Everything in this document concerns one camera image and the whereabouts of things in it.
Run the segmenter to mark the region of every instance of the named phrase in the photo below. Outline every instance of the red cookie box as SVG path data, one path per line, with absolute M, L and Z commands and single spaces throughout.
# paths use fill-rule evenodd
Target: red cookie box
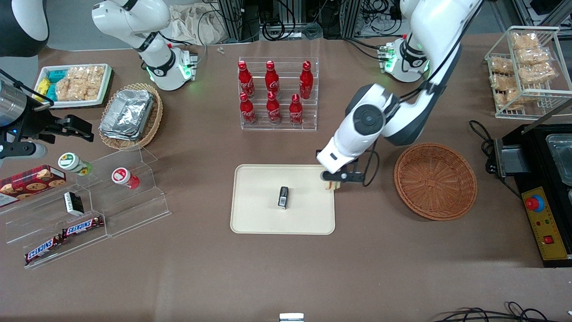
M 66 184 L 66 175 L 44 164 L 0 181 L 0 207 Z

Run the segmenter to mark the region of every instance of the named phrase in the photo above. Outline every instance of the table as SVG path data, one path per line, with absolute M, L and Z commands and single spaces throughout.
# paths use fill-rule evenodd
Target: table
M 281 312 L 304 312 L 307 321 L 409 322 L 460 307 L 504 312 L 503 302 L 512 300 L 566 319 L 570 270 L 540 268 L 522 201 L 485 172 L 481 139 L 467 123 L 481 121 L 493 137 L 519 124 L 492 116 L 481 62 L 500 36 L 464 38 L 459 64 L 418 141 L 446 144 L 473 167 L 479 192 L 464 217 L 431 222 L 407 208 L 392 178 L 405 148 L 380 140 L 382 165 L 373 184 L 343 184 L 336 191 L 331 235 L 233 233 L 238 165 L 316 164 L 315 150 L 333 135 L 360 86 L 377 82 L 403 94 L 416 84 L 380 74 L 373 60 L 343 41 L 224 45 L 224 55 L 213 46 L 197 81 L 160 91 L 165 113 L 148 149 L 159 158 L 153 165 L 156 181 L 173 214 L 36 270 L 24 270 L 21 248 L 0 243 L 0 316 L 44 322 L 276 321 Z M 318 131 L 241 131 L 239 56 L 319 56 Z M 149 82 L 134 50 L 47 50 L 40 58 L 40 66 L 101 62 L 116 72 L 113 91 Z M 101 109 L 72 112 L 97 132 Z M 113 152 L 98 137 L 91 144 L 58 137 L 49 149 L 41 161 L 6 161 L 2 176 L 39 162 L 55 164 L 67 150 L 85 160 Z

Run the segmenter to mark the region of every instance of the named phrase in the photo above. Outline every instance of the wicker basket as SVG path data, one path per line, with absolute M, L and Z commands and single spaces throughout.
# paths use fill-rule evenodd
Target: wicker basket
M 157 90 L 147 84 L 137 83 L 137 84 L 127 85 L 126 87 L 120 89 L 119 91 L 122 91 L 123 89 L 134 89 L 135 91 L 145 90 L 154 95 L 153 105 L 151 106 L 151 113 L 149 114 L 149 118 L 147 119 L 147 123 L 145 124 L 145 128 L 143 129 L 143 135 L 141 136 L 141 139 L 138 141 L 127 141 L 127 140 L 108 138 L 107 136 L 103 135 L 103 133 L 101 133 L 100 131 L 101 140 L 103 140 L 106 146 L 111 148 L 116 148 L 119 150 L 134 146 L 136 144 L 139 144 L 140 147 L 144 147 L 147 144 L 149 144 L 149 142 L 151 142 L 151 140 L 155 136 L 155 133 L 157 133 L 157 130 L 159 129 L 159 123 L 161 123 L 161 117 L 163 116 L 163 102 L 161 101 L 161 97 L 159 96 L 159 93 L 157 93 Z M 113 96 L 111 97 L 111 99 L 109 99 L 107 105 L 105 106 L 104 114 L 101 116 L 102 121 L 109 110 L 111 102 L 113 101 L 113 99 L 115 99 L 115 96 L 119 91 L 113 94 Z
M 405 150 L 395 165 L 394 180 L 403 202 L 432 220 L 457 219 L 476 200 L 471 166 L 441 144 L 422 143 Z

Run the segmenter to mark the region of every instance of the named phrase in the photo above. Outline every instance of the red bottle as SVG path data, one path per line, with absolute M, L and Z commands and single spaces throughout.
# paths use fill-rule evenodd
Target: red bottle
M 240 88 L 248 95 L 248 98 L 254 97 L 254 82 L 244 60 L 239 61 L 239 82 Z
M 274 70 L 274 62 L 271 60 L 266 62 L 266 76 L 264 76 L 264 80 L 266 81 L 266 89 L 269 92 L 274 92 L 276 97 L 280 97 L 280 80 Z
M 302 125 L 302 103 L 298 94 L 292 95 L 290 103 L 290 123 L 295 127 Z
M 244 124 L 253 125 L 256 123 L 254 106 L 245 92 L 240 93 L 240 112 L 243 114 Z
M 280 116 L 280 103 L 278 103 L 276 100 L 275 92 L 268 92 L 268 102 L 266 102 L 266 109 L 268 110 L 270 124 L 278 125 L 280 122 L 282 122 L 282 117 Z
M 312 86 L 314 85 L 314 76 L 310 69 L 312 64 L 309 60 L 302 63 L 302 74 L 300 74 L 300 96 L 304 100 L 308 100 L 312 94 Z

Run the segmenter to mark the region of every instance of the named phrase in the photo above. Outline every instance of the acrylic display stand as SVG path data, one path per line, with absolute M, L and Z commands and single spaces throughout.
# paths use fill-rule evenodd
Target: acrylic display stand
M 155 160 L 149 151 L 134 146 L 90 162 L 93 170 L 87 176 L 66 172 L 68 185 L 0 210 L 6 218 L 7 243 L 23 247 L 21 260 L 25 264 L 24 254 L 61 234 L 62 229 L 99 215 L 104 217 L 105 226 L 71 235 L 62 245 L 25 266 L 35 268 L 171 214 L 149 167 Z M 118 167 L 139 177 L 136 189 L 113 183 L 111 173 Z M 85 215 L 76 217 L 66 212 L 63 194 L 68 191 L 81 197 Z
M 247 63 L 248 70 L 252 74 L 255 88 L 255 96 L 251 99 L 254 105 L 257 122 L 254 125 L 244 124 L 242 114 L 240 114 L 240 126 L 243 130 L 284 130 L 284 131 L 315 131 L 318 125 L 318 80 L 320 72 L 320 64 L 318 58 L 309 57 L 240 57 Z M 279 125 L 272 125 L 268 119 L 268 111 L 266 110 L 266 102 L 268 101 L 268 92 L 266 90 L 266 62 L 272 60 L 275 64 L 276 72 L 280 77 L 280 114 L 282 122 Z M 312 74 L 314 83 L 312 94 L 308 100 L 300 100 L 303 107 L 303 122 L 299 127 L 294 127 L 290 123 L 289 106 L 292 101 L 292 94 L 300 94 L 300 73 L 302 72 L 302 63 L 309 60 L 312 63 Z M 242 92 L 240 82 L 238 82 L 239 94 Z M 237 96 L 237 109 L 240 100 Z

